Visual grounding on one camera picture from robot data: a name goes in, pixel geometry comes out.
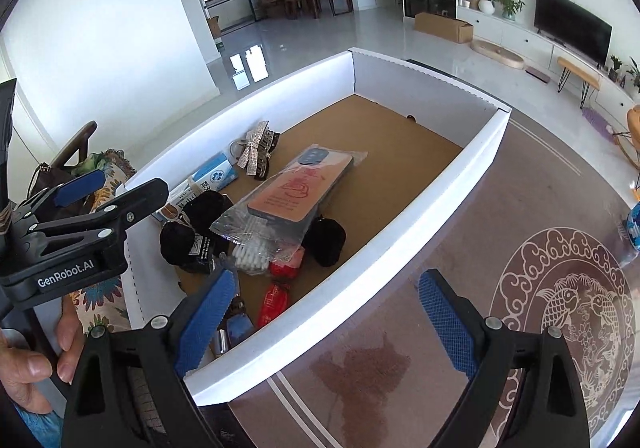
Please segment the person's left hand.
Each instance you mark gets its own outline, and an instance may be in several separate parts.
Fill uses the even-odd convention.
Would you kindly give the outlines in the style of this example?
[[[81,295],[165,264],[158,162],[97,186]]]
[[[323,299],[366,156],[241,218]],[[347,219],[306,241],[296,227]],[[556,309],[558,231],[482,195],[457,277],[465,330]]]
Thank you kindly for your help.
[[[84,348],[85,337],[76,307],[69,295],[62,298],[62,315],[56,326],[56,338],[62,348],[56,374],[63,382],[71,383]],[[46,356],[9,346],[4,335],[1,335],[1,384],[15,405],[35,414],[50,413],[50,402],[40,393],[36,384],[49,379],[52,373],[51,363]]]

